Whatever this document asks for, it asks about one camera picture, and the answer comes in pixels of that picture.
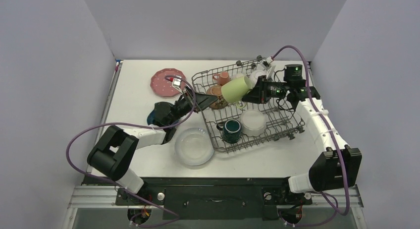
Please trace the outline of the light green mug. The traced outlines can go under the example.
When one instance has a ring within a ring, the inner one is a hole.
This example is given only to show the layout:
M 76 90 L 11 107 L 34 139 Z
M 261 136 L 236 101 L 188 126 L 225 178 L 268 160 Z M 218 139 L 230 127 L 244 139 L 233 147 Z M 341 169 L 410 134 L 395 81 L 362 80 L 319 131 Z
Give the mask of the light green mug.
M 242 98 L 254 87 L 254 84 L 247 76 L 235 78 L 221 87 L 224 100 L 229 104 L 235 104 L 237 108 L 243 109 L 247 103 Z

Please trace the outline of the small orange cup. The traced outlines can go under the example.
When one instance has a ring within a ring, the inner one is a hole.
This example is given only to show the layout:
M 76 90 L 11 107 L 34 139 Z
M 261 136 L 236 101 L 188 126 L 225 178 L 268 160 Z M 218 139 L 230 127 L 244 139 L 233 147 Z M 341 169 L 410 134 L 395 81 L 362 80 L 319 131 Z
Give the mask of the small orange cup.
M 230 75 L 227 71 L 216 73 L 212 76 L 212 78 L 219 86 L 223 86 L 230 81 Z

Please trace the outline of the blue leaf-shaped plate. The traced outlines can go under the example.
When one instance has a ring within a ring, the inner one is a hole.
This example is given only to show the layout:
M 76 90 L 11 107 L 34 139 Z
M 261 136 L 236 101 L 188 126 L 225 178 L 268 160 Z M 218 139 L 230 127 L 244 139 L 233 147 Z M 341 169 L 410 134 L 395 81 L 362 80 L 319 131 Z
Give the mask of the blue leaf-shaped plate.
M 154 109 L 147 117 L 148 125 L 169 126 L 178 123 L 179 118 L 172 114 L 172 107 L 174 105 L 169 102 L 155 103 Z

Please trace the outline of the white deep plate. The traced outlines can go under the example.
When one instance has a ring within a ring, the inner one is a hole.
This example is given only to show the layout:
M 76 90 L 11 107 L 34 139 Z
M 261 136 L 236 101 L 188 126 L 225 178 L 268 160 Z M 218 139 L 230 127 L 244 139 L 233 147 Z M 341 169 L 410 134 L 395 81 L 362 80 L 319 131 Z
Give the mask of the white deep plate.
M 215 152 L 208 132 L 198 127 L 182 131 L 175 141 L 174 151 L 178 161 L 193 167 L 208 162 Z

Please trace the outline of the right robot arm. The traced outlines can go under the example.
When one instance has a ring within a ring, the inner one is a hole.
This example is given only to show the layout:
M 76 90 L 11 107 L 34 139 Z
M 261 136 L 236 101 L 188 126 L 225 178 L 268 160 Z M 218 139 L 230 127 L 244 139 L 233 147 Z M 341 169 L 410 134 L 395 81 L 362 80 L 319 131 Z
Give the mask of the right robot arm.
M 288 184 L 280 188 L 280 198 L 291 203 L 299 193 L 354 186 L 362 161 L 360 150 L 350 147 L 333 126 L 320 94 L 310 85 L 308 67 L 289 64 L 283 71 L 283 81 L 275 81 L 273 67 L 258 67 L 250 75 L 253 89 L 242 98 L 244 102 L 255 104 L 266 103 L 271 98 L 286 98 L 304 121 L 320 152 L 308 173 L 290 177 Z

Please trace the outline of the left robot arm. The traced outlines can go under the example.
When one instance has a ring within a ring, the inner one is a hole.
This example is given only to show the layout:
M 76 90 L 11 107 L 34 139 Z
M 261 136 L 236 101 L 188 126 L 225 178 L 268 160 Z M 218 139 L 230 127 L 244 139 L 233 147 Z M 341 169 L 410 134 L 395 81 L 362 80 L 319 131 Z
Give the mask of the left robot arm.
M 217 96 L 196 94 L 193 97 L 183 94 L 175 103 L 157 102 L 150 113 L 152 122 L 147 128 L 123 129 L 116 125 L 109 126 L 87 157 L 92 166 L 109 179 L 127 189 L 128 197 L 135 204 L 147 200 L 148 191 L 144 181 L 129 168 L 137 149 L 162 145 L 169 142 L 176 132 L 176 124 L 191 111 L 196 113 L 208 108 L 217 101 Z

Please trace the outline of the dark green mug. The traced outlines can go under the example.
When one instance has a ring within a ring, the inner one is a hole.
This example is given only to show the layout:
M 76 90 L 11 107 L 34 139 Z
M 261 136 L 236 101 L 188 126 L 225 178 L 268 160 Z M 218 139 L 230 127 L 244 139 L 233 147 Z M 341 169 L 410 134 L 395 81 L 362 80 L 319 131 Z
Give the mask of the dark green mug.
M 216 128 L 222 132 L 221 137 L 224 142 L 235 144 L 241 138 L 242 125 L 240 121 L 236 119 L 219 122 L 217 123 Z

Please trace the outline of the pink polka dot plate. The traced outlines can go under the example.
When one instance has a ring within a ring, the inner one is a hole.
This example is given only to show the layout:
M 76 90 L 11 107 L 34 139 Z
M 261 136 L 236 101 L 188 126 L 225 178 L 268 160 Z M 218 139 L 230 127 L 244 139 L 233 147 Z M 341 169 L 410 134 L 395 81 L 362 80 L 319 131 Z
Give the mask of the pink polka dot plate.
M 180 94 L 172 87 L 172 82 L 165 79 L 167 75 L 174 75 L 186 80 L 184 73 L 176 68 L 164 68 L 157 71 L 150 80 L 150 88 L 159 97 L 173 98 Z

